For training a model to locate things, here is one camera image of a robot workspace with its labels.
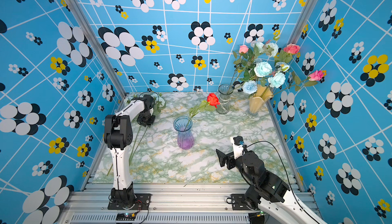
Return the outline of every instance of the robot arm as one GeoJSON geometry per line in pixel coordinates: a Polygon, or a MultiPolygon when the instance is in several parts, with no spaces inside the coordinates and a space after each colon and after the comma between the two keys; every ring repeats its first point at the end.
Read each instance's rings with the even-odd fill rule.
{"type": "Polygon", "coordinates": [[[151,126],[155,120],[152,115],[153,107],[153,97],[144,95],[133,98],[130,104],[118,113],[105,117],[104,141],[110,148],[114,172],[110,202],[121,204],[125,209],[135,202],[133,179],[129,173],[129,150],[126,148],[133,140],[131,121],[138,116],[138,124],[151,126]]]}
{"type": "Polygon", "coordinates": [[[221,167],[236,167],[250,185],[243,203],[251,210],[264,211],[282,224],[326,224],[308,208],[277,175],[264,167],[264,162],[253,151],[248,151],[241,136],[231,138],[233,152],[218,149],[221,167]]]}

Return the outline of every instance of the marble table surface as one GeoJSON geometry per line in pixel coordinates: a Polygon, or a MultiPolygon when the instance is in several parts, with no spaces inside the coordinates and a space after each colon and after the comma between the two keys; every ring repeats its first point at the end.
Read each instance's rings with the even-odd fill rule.
{"type": "MultiPolygon", "coordinates": [[[[248,94],[243,92],[232,94],[231,108],[227,114],[205,111],[193,117],[191,131],[195,144],[189,150],[179,148],[177,131],[173,128],[174,120],[187,115],[188,109],[205,100],[207,95],[207,92],[162,93],[166,107],[146,130],[129,166],[134,183],[244,183],[236,168],[228,170],[226,167],[220,167],[215,151],[219,149],[224,153],[232,152],[230,137],[237,135],[241,135],[247,145],[260,140],[273,143],[279,150],[287,173],[291,174],[267,107],[262,107],[258,118],[248,118],[245,115],[249,107],[248,94]]],[[[135,138],[139,125],[135,120],[131,124],[134,139],[128,147],[130,151],[133,143],[138,143],[145,131],[142,127],[138,138],[135,138]]],[[[287,182],[282,163],[270,144],[256,143],[249,149],[264,161],[266,169],[287,182]]],[[[110,151],[105,148],[93,183],[112,183],[111,166],[110,151]]]]}

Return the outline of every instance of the floral wallpaper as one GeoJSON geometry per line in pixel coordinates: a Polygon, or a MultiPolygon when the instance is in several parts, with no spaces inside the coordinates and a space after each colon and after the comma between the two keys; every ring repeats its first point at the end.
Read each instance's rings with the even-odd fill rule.
{"type": "Polygon", "coordinates": [[[127,92],[217,91],[233,50],[276,35],[285,45],[306,1],[78,0],[127,92]]]}
{"type": "Polygon", "coordinates": [[[391,10],[392,0],[318,0],[291,67],[301,79],[326,76],[271,100],[297,177],[327,223],[392,220],[391,10]]]}
{"type": "Polygon", "coordinates": [[[55,223],[120,98],[64,0],[0,1],[0,223],[55,223]]]}

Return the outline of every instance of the yellow vase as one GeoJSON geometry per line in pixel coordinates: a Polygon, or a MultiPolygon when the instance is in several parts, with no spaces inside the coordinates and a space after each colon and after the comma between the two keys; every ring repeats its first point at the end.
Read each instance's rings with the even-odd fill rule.
{"type": "Polygon", "coordinates": [[[249,109],[246,115],[250,118],[257,117],[257,112],[262,108],[262,106],[267,102],[268,99],[272,98],[274,95],[268,87],[257,85],[257,92],[255,97],[249,98],[249,109]]]}

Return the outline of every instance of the vase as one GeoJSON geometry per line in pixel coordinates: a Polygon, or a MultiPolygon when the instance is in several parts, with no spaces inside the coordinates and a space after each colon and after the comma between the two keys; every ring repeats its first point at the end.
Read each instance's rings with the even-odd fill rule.
{"type": "Polygon", "coordinates": [[[260,84],[257,85],[257,92],[254,97],[249,98],[249,108],[246,110],[245,114],[249,118],[258,117],[258,111],[262,108],[262,106],[267,102],[268,99],[272,98],[274,95],[271,90],[268,89],[264,94],[264,90],[268,89],[268,87],[263,87],[260,84]]]}
{"type": "Polygon", "coordinates": [[[184,150],[188,150],[193,147],[195,139],[190,129],[192,128],[192,119],[189,117],[179,117],[174,123],[174,129],[178,131],[177,134],[177,145],[184,150]]]}
{"type": "Polygon", "coordinates": [[[230,84],[222,84],[218,88],[219,103],[216,111],[220,114],[227,114],[230,109],[230,96],[233,93],[233,88],[230,84]]]}

